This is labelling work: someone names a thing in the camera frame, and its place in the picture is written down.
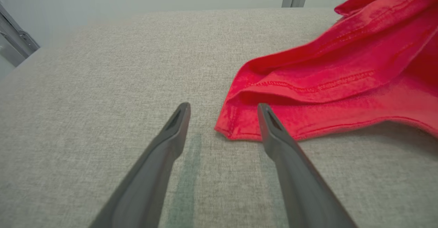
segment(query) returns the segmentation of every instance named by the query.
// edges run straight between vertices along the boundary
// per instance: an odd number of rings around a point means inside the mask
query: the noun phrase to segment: red cloth
[[[261,140],[258,103],[306,139],[381,121],[438,136],[438,0],[348,0],[342,20],[300,47],[247,62],[215,130]]]

